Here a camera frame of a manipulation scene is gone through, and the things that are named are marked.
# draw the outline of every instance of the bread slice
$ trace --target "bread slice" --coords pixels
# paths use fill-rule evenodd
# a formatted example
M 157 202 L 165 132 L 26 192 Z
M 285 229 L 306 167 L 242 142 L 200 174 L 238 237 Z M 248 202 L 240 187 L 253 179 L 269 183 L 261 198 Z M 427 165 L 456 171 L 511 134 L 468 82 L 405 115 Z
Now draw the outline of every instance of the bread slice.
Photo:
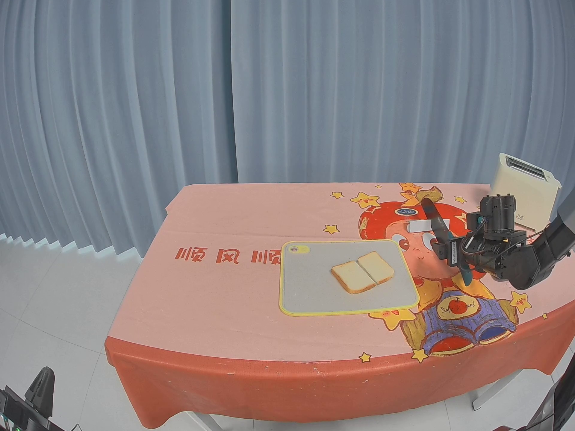
M 385 283 L 393 277 L 393 268 L 376 251 L 358 258 L 358 264 L 376 284 Z
M 357 262 L 335 265 L 332 267 L 331 272 L 338 279 L 343 289 L 350 294 L 359 294 L 376 286 L 376 282 L 365 273 Z

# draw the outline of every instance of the curtain fold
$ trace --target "curtain fold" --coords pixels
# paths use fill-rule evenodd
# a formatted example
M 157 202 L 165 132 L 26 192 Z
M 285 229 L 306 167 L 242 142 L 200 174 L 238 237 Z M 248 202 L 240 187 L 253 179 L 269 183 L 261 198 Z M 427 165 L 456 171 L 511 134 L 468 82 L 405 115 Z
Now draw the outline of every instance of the curtain fold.
M 574 0 L 232 0 L 240 182 L 575 185 Z
M 0 2 L 0 232 L 144 255 L 185 185 L 237 182 L 230 0 Z
M 0 0 L 0 233 L 144 255 L 187 184 L 575 186 L 575 0 Z

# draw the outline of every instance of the white toaster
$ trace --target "white toaster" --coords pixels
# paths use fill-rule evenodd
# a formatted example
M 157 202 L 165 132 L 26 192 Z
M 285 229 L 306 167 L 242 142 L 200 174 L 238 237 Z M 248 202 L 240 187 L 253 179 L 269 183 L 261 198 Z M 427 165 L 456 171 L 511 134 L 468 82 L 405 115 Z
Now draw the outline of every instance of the white toaster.
M 515 223 L 536 232 L 549 223 L 561 183 L 549 171 L 508 154 L 499 154 L 499 164 L 490 195 L 515 196 Z

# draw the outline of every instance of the cable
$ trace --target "cable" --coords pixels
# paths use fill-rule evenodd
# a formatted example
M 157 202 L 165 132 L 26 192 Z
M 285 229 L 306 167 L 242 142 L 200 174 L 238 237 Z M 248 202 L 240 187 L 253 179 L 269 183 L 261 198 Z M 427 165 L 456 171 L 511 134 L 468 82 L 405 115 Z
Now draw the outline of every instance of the cable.
M 511 248 L 517 246 L 518 244 L 522 243 L 523 241 L 527 241 L 529 238 L 533 238 L 536 234 L 542 234 L 544 232 L 544 229 L 541 230 L 540 232 L 537 233 L 533 233 L 532 235 L 526 237 L 523 240 L 517 240 L 515 241 L 513 244 L 509 245 L 507 248 L 503 249 L 499 254 L 497 254 L 496 256 L 494 256 L 488 263 L 493 262 L 494 260 L 498 259 L 499 257 L 501 257 L 503 254 L 505 254 L 508 250 L 510 250 Z
M 481 222 L 479 223 L 479 225 L 477 226 L 477 228 L 475 228 L 475 230 L 473 230 L 473 233 L 471 234 L 471 236 L 469 237 L 469 240 L 467 241 L 467 243 L 471 243 L 471 241 L 475 238 L 475 235 L 479 233 L 479 230 L 481 230 L 481 227 L 483 227 L 483 225 L 485 224 L 485 222 L 487 221 L 487 219 L 484 217 Z M 464 247 L 464 242 L 461 241 L 461 246 L 459 247 L 459 249 L 461 250 L 461 253 L 463 255 L 467 255 L 467 256 L 474 256 L 474 255 L 481 255 L 485 253 L 485 248 L 481 249 L 480 251 L 475 251 L 475 252 L 468 252 L 466 249 L 467 247 Z

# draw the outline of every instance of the cartoon eye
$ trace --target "cartoon eye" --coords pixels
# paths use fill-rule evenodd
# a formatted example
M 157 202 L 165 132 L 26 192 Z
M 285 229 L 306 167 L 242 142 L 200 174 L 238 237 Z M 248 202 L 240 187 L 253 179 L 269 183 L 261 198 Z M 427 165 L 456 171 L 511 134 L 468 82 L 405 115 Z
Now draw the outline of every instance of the cartoon eye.
M 409 241 L 407 240 L 407 238 L 399 233 L 396 233 L 392 236 L 392 241 L 395 241 L 396 243 L 399 244 L 399 247 L 401 248 L 401 250 L 403 252 L 407 251 L 407 249 L 409 249 Z
M 433 248 L 431 247 L 431 244 L 434 242 L 437 242 L 437 238 L 435 237 L 435 235 L 433 233 L 424 233 L 423 236 L 421 237 L 421 239 L 423 240 L 423 245 L 428 248 L 430 251 L 433 251 Z

